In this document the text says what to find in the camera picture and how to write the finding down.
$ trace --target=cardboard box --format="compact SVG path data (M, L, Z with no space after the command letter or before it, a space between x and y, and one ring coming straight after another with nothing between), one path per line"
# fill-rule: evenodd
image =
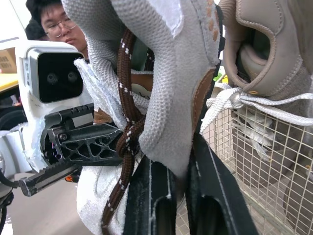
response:
M17 73L14 47L0 50L0 70L1 73Z

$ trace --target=black hair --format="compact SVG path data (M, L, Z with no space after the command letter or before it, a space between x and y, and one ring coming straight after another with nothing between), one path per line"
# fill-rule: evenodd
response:
M26 7L32 18L41 25L41 14L48 6L62 4L61 0L27 0Z
M43 27L34 19L29 21L29 24L25 29L25 33L28 40L39 40L45 36Z

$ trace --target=yellow surface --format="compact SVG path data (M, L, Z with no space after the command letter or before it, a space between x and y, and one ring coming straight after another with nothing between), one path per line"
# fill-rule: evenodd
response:
M0 73L0 93L19 85L17 73Z
M228 77L225 75L225 77L222 79L222 83L228 84Z

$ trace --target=eyelet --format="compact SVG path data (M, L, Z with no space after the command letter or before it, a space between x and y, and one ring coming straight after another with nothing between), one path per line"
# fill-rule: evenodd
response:
M257 91L250 91L249 94L258 94Z

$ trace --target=white shoelace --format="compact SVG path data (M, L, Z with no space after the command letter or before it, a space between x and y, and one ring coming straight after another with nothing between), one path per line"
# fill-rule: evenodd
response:
M239 129L244 135L249 137L254 149L258 152L260 157L268 161L269 158L266 154L266 149L262 146L272 146L274 132L269 130L269 127L273 120L269 117L266 118L265 115L261 113L252 113L249 110L246 111L241 108L244 105L252 106L268 115L291 124L312 126L313 118L297 116L273 107L288 104L300 99L313 99L313 94L305 93L289 99L272 101L245 93L241 88L231 88L228 84L216 82L211 98L206 101L208 111L204 119L202 119L200 134L203 135L204 130L217 118L221 111L225 109L237 109L237 115L244 118L251 128L241 122L238 124L233 123L232 127ZM241 134L238 135L238 137L244 140L244 135Z

